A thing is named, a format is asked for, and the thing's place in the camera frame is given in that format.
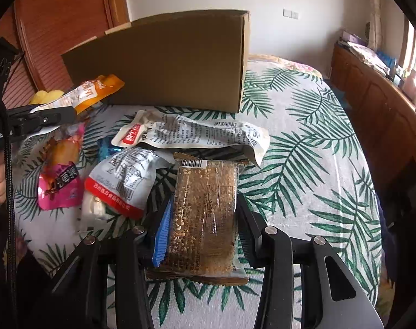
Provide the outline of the clear sesame bar snack pack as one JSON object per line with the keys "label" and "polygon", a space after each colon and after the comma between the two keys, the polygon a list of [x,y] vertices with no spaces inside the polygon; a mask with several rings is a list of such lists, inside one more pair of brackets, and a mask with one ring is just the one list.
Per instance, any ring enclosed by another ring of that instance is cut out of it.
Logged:
{"label": "clear sesame bar snack pack", "polygon": [[188,279],[237,286],[248,276],[237,258],[235,209],[246,160],[206,160],[174,155],[177,180],[165,259],[152,280]]}

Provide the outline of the orange white snack pouch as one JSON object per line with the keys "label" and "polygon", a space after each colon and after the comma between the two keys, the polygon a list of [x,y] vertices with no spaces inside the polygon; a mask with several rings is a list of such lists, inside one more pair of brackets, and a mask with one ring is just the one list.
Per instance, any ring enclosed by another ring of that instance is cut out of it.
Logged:
{"label": "orange white snack pouch", "polygon": [[65,94],[62,97],[51,103],[31,106],[36,107],[35,111],[72,106],[76,114],[79,115],[106,97],[116,93],[124,85],[124,81],[114,74],[99,75],[93,80],[84,81],[71,91],[64,92]]}

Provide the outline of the yellow Pikachu plush toy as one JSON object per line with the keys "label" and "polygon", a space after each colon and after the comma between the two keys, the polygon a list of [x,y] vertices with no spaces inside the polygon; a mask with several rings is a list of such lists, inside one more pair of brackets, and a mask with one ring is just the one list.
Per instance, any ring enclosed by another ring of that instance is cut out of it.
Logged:
{"label": "yellow Pikachu plush toy", "polygon": [[30,105],[41,105],[51,103],[64,95],[64,91],[52,90],[52,91],[37,91],[34,93],[32,99],[29,101]]}

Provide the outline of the white red-striped snack bag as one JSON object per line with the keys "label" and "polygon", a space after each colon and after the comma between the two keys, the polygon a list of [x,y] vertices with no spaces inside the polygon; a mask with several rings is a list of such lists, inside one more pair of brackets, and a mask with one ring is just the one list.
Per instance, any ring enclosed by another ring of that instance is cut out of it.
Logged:
{"label": "white red-striped snack bag", "polygon": [[85,190],[121,215],[140,220],[156,171],[174,164],[169,151],[127,148],[98,163],[86,178]]}

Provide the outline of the pink snack packet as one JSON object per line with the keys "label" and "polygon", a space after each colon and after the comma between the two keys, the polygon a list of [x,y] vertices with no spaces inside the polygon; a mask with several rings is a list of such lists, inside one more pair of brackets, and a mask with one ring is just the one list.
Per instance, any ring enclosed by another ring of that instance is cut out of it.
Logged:
{"label": "pink snack packet", "polygon": [[85,130],[84,123],[61,127],[48,141],[38,179],[40,209],[50,211],[82,203],[84,183],[77,162]]}

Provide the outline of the green leaf print tablecloth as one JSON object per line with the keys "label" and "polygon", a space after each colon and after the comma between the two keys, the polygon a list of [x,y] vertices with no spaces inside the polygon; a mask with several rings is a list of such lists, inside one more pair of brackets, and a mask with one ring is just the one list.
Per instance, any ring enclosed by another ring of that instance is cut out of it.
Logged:
{"label": "green leaf print tablecloth", "polygon": [[[96,165],[98,141],[114,136],[146,106],[104,106],[88,121],[77,167],[86,176]],[[299,239],[325,237],[374,306],[381,265],[376,193],[360,142],[337,96],[321,77],[281,63],[249,61],[238,114],[158,107],[194,120],[236,119],[265,128],[270,147],[261,169],[240,174],[238,191],[253,211]],[[39,171],[52,134],[26,140],[18,152],[15,208],[17,252],[24,245],[38,270],[53,275],[83,236],[80,209],[44,211],[37,201]],[[225,287],[188,279],[150,282],[155,328],[253,328],[263,270],[238,260],[249,281]]]}

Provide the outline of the small blue snack packet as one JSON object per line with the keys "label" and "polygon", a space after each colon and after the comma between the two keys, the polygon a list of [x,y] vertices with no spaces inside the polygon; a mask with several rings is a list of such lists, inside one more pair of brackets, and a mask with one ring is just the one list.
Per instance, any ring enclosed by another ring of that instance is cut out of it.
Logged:
{"label": "small blue snack packet", "polygon": [[111,141],[112,136],[106,136],[101,138],[97,141],[98,144],[98,154],[97,154],[97,162],[100,163],[103,160],[111,157],[112,155],[116,154],[117,152],[122,151],[122,148],[119,146],[114,146]]}

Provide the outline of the long white snack bag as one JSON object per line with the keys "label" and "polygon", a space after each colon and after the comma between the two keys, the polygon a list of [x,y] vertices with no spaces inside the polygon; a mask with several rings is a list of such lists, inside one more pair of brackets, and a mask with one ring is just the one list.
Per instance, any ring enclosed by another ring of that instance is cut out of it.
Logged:
{"label": "long white snack bag", "polygon": [[156,149],[239,148],[249,161],[261,166],[269,150],[267,129],[238,120],[192,120],[176,114],[140,110],[130,124],[111,141],[113,146],[132,148],[145,143]]}

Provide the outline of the wooden sideboard cabinet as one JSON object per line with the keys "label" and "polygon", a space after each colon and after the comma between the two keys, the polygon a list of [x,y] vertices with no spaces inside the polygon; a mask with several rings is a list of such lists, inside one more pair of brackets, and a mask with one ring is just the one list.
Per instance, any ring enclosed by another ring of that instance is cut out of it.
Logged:
{"label": "wooden sideboard cabinet", "polygon": [[345,93],[349,118],[376,190],[416,208],[416,112],[402,91],[351,51],[334,44],[330,81]]}

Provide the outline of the brown cardboard box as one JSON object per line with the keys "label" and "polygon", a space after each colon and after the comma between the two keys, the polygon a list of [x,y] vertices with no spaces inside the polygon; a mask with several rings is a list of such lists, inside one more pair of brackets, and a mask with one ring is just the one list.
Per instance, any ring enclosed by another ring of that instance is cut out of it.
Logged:
{"label": "brown cardboard box", "polygon": [[188,10],[107,30],[67,50],[62,60],[75,85],[109,74],[124,81],[106,97],[110,105],[237,113],[249,41],[248,11]]}

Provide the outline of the folded floral cloth stack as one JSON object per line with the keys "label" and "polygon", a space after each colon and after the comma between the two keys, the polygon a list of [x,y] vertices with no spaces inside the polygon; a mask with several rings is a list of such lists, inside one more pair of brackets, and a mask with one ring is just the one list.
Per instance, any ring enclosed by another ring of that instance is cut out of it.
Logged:
{"label": "folded floral cloth stack", "polygon": [[396,66],[396,59],[382,51],[374,51],[367,46],[367,42],[359,36],[341,30],[338,45],[354,54],[363,64],[378,70],[384,76],[390,76]]}

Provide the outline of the patterned window curtain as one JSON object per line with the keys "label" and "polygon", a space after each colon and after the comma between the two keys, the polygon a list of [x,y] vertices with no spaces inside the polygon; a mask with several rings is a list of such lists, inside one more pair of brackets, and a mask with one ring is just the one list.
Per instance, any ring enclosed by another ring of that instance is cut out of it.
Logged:
{"label": "patterned window curtain", "polygon": [[382,46],[382,0],[369,0],[370,20],[369,20],[369,44],[368,47],[377,51]]}

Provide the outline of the white wall switch plate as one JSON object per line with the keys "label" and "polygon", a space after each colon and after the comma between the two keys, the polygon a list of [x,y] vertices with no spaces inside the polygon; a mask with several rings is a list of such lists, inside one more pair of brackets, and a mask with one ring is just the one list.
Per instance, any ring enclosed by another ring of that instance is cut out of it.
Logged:
{"label": "white wall switch plate", "polygon": [[283,10],[283,16],[286,17],[286,18],[290,18],[290,19],[298,19],[299,18],[299,14],[296,11],[287,10],[287,9]]}

